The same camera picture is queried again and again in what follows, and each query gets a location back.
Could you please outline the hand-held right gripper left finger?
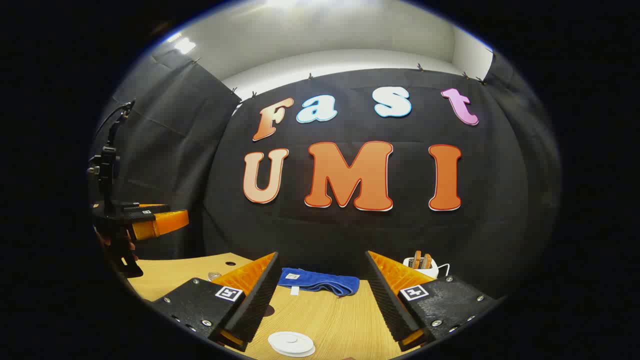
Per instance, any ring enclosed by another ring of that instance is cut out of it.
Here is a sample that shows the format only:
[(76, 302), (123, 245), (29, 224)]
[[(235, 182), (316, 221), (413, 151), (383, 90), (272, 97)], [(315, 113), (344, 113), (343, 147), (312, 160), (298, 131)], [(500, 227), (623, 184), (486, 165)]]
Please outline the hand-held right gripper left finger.
[(191, 278), (151, 301), (151, 307), (195, 335), (240, 352), (253, 341), (280, 278), (274, 251), (218, 276)]

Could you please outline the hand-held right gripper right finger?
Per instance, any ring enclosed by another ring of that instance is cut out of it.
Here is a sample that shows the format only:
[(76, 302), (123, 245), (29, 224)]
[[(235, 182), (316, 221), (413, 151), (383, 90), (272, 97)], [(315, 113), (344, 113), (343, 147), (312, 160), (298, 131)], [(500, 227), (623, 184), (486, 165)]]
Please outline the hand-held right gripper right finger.
[(459, 276), (433, 277), (374, 251), (366, 251), (367, 281), (401, 351), (466, 330), (501, 305)]

